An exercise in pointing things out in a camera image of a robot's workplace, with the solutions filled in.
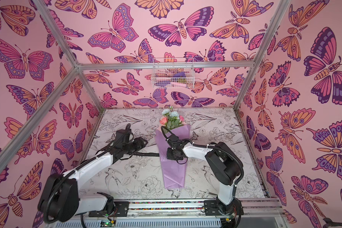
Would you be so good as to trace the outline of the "black printed ribbon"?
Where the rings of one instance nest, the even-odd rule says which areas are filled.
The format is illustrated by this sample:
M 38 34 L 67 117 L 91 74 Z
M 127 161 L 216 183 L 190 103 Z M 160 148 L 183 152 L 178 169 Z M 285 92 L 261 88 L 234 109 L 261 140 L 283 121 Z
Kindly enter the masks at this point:
M 111 155 L 111 143 L 113 141 L 111 141 L 107 146 L 103 147 L 102 149 L 100 149 L 99 151 L 96 152 L 96 156 L 100 157 L 103 155 Z M 160 155 L 158 153 L 142 153 L 140 151 L 138 151 L 137 153 L 134 153 L 132 156 L 146 156 L 146 157 L 159 157 Z M 121 159 L 121 161 L 123 160 L 128 160 L 130 159 L 132 156 L 129 155 L 124 155 L 123 158 Z

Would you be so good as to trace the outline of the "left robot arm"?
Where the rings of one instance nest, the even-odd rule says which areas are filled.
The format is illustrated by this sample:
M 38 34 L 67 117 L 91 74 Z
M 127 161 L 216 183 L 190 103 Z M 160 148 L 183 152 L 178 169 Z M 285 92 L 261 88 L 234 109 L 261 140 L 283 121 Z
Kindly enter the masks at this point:
M 38 203 L 44 222 L 66 222 L 75 215 L 92 211 L 111 215 L 116 207 L 111 195 L 97 192 L 94 196 L 81 197 L 79 191 L 100 171 L 115 164 L 124 155 L 133 156 L 147 144 L 148 141 L 142 137 L 134 137 L 128 124 L 125 129 L 118 130 L 115 139 L 98 150 L 94 157 L 63 174 L 50 175 Z

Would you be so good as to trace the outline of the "orange pink fake rose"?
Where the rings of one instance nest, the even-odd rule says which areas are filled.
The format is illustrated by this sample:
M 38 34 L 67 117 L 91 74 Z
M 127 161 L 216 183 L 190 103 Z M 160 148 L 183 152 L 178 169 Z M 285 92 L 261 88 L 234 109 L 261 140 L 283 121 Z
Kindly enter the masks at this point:
M 160 124 L 161 125 L 166 125 L 168 123 L 168 117 L 163 116 L 160 118 Z

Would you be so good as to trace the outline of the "white fake flower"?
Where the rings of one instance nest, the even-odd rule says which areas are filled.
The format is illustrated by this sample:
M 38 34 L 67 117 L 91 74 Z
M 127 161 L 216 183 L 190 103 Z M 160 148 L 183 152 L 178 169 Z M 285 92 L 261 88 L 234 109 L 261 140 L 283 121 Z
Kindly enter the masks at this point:
M 165 109 L 163 109 L 162 113 L 163 116 L 166 117 L 175 117 L 175 118 L 179 118 L 180 114 L 174 110 L 173 106 L 167 106 L 165 107 Z

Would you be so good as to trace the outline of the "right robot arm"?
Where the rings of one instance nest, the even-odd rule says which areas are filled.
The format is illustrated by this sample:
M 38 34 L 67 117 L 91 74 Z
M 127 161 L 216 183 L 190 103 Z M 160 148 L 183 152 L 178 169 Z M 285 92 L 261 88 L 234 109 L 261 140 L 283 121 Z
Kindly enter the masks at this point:
M 207 162 L 219 182 L 214 208 L 222 215 L 243 215 L 241 201 L 236 198 L 237 184 L 244 177 L 243 164 L 225 143 L 201 145 L 175 134 L 165 136 L 165 140 L 169 145 L 167 159 L 179 162 L 194 158 Z

